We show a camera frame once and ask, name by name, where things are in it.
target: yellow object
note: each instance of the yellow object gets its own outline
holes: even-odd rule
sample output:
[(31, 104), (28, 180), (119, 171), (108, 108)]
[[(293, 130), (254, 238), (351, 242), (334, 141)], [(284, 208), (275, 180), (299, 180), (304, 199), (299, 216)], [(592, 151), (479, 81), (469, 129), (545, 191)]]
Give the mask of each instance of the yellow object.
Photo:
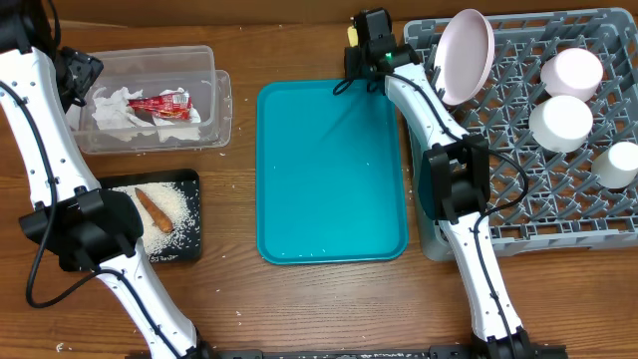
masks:
[(352, 47), (359, 45), (359, 35), (357, 35), (357, 29), (354, 26), (348, 28), (348, 42)]

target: carrot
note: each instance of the carrot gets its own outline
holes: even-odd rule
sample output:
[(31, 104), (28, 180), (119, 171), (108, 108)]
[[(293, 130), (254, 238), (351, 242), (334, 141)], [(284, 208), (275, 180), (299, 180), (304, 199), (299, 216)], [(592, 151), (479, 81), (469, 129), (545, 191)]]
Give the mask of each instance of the carrot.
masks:
[(172, 232), (172, 222), (170, 218), (159, 209), (155, 203), (144, 193), (143, 190), (136, 188), (136, 196), (140, 200), (140, 203), (144, 206), (147, 212), (151, 215), (153, 222), (164, 233)]

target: black tray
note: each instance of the black tray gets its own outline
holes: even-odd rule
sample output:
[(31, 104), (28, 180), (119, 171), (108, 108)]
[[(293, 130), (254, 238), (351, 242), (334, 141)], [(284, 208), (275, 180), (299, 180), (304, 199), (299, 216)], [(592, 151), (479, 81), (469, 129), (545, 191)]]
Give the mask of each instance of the black tray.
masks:
[(193, 213), (195, 224), (188, 230), (185, 240), (188, 247), (165, 248), (162, 252), (149, 255), (151, 263), (169, 263), (177, 261), (198, 260), (201, 256), (201, 204), (199, 196), (199, 175), (195, 170), (172, 170), (155, 173), (116, 176), (99, 179), (102, 188), (113, 188), (126, 185), (171, 182), (186, 195), (186, 204)]

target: wood surface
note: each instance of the wood surface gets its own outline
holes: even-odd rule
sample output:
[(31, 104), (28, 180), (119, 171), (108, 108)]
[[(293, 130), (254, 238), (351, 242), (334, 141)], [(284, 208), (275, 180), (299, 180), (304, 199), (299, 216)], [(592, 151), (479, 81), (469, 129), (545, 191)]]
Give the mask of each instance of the wood surface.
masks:
[[(402, 29), (404, 23), (395, 26)], [(199, 172), (203, 255), (195, 263), (160, 264), (155, 269), (176, 305), (218, 349), (425, 349), (470, 341), (470, 310), (456, 264), (433, 262), (421, 253), (403, 120), (399, 126), (410, 231), (403, 255), (390, 262), (275, 266), (256, 249), (257, 95), (275, 81), (341, 77), (345, 27), (99, 29), (63, 34), (64, 45), (86, 52), (208, 45), (216, 67), (230, 74), (234, 119), (227, 147), (86, 156), (97, 177), (182, 168)], [(18, 216), (31, 211), (29, 190), (4, 117), (0, 153), (0, 357), (107, 359), (146, 350), (120, 303), (97, 280), (55, 307), (36, 310), (27, 305), (24, 289), (36, 245), (18, 226)], [(566, 344), (571, 358), (636, 358), (638, 248), (543, 251), (499, 262), (532, 340)], [(47, 254), (36, 298), (49, 299), (80, 277), (62, 272), (57, 259)], [(59, 343), (65, 347), (60, 353)]]
[(312, 24), (347, 21), (362, 9), (385, 7), (395, 20), (451, 17), (466, 8), (485, 15), (622, 7), (635, 0), (56, 0), (63, 20), (125, 26)]

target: white cup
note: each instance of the white cup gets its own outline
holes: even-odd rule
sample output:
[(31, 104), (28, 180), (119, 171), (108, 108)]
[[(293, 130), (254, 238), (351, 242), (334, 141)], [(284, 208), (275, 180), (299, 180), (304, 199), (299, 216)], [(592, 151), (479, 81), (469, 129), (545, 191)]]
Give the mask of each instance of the white cup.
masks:
[(540, 80), (551, 96), (569, 95), (591, 99), (602, 80), (602, 64), (591, 52), (573, 48), (561, 51), (543, 65)]
[(628, 142), (615, 144), (594, 160), (591, 172), (599, 175), (598, 183), (607, 188), (627, 186), (638, 175), (638, 145)]
[(587, 139), (594, 124), (591, 110), (571, 96), (556, 96), (536, 106), (529, 114), (529, 129), (545, 149), (570, 153)]

